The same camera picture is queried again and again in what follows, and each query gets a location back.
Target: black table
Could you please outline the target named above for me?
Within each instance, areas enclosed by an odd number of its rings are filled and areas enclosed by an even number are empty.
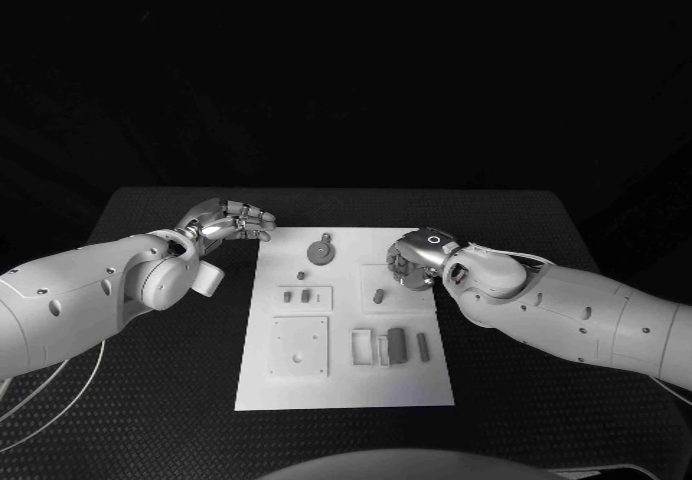
[[[123,188],[89,243],[171,228],[207,198],[252,203],[280,226],[436,226],[461,242],[596,272],[549,192]],[[233,412],[257,243],[207,257],[226,277],[136,318],[105,347],[93,384],[64,417],[0,456],[2,478],[256,478],[296,462],[394,447],[461,450],[549,469],[635,465],[681,478],[690,436],[667,393],[634,373],[579,365],[464,320],[435,287],[455,407]],[[97,348],[0,429],[7,444],[69,402]],[[5,410],[53,368],[17,378]]]

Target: white board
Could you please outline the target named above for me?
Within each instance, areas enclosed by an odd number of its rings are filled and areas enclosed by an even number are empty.
[[[279,227],[270,242],[260,243],[236,410],[453,405],[432,291],[404,289],[384,265],[389,246],[412,230]],[[305,252],[322,233],[331,235],[335,256],[328,265],[317,266],[306,260]],[[305,273],[302,280],[296,279],[299,271]],[[373,303],[377,288],[384,290],[379,305]],[[309,290],[306,303],[299,298],[304,289]],[[283,302],[286,290],[289,302]],[[318,374],[312,366],[322,361],[321,347],[302,343],[311,336],[289,334],[301,339],[291,340],[288,346],[276,338],[280,336],[276,328],[288,322],[296,330],[315,328],[315,324],[299,326],[296,318],[325,319],[321,325],[325,325],[327,359],[325,369],[318,369],[325,371]],[[396,327],[404,330],[407,362],[380,368],[377,337]],[[353,330],[371,332],[370,367],[353,365]],[[425,363],[415,338],[420,332],[429,351]],[[312,340],[321,342],[321,335],[314,333],[314,336],[318,340]],[[291,364],[292,355],[301,361]],[[269,373],[276,362],[278,375]]]

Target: cable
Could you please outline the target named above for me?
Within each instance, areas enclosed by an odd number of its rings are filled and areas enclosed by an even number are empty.
[[[481,252],[501,253],[504,255],[513,255],[514,257],[530,258],[531,260],[536,260],[537,262],[546,263],[547,265],[554,265],[553,262],[550,262],[543,257],[539,257],[537,255],[530,255],[528,253],[507,252],[504,250],[495,250],[494,248],[481,247],[479,245],[477,245],[472,242],[468,242],[468,247],[465,247],[464,250],[471,250],[471,251],[478,250]]]
[[[692,407],[692,401],[687,400],[671,388],[668,388],[668,386],[654,377],[648,377],[661,387],[663,389],[667,391],[667,393],[670,393],[670,395],[674,395],[677,397],[678,400],[681,400],[690,407]]]
[[[2,421],[7,420],[7,417],[9,417],[14,412],[25,405],[25,403],[28,402],[28,400],[40,393],[40,391],[47,387],[47,384],[53,381],[53,378],[57,376],[57,374],[60,373],[60,370],[64,368],[64,365],[67,364],[69,362],[69,359],[64,360],[61,363],[60,363],[60,366],[57,367],[57,369],[54,370],[53,374],[47,377],[45,381],[40,384],[38,388],[35,388],[35,390],[31,392],[31,394],[17,403],[17,405],[14,406],[14,408],[0,417],[0,425],[2,424]]]
[[[51,418],[51,420],[28,436],[25,436],[21,440],[18,440],[18,442],[12,443],[8,447],[1,448],[0,453],[4,453],[7,450],[14,448],[17,445],[21,445],[30,438],[33,438],[54,423],[54,421],[61,417],[61,415],[64,415],[64,412],[71,408],[76,401],[82,397],[83,392],[86,391],[86,388],[89,388],[90,381],[93,380],[93,377],[96,376],[97,367],[100,365],[100,359],[103,358],[103,349],[105,349],[105,340],[100,342],[100,352],[97,354],[96,365],[93,366],[93,371],[90,372],[89,379],[86,380],[86,383],[83,384],[82,390],[76,394],[76,397],[69,402],[69,405],[61,409],[61,412]]]

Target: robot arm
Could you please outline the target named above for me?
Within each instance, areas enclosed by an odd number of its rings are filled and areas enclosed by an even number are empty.
[[[531,267],[472,244],[461,248],[435,229],[403,236],[387,263],[413,290],[441,277],[475,325],[564,360],[642,373],[692,390],[692,307],[593,273],[550,263]]]
[[[188,289],[211,296],[223,272],[200,260],[223,239],[269,240],[275,218],[217,199],[174,230],[40,258],[0,276],[0,380],[86,351],[133,317],[165,310]]]

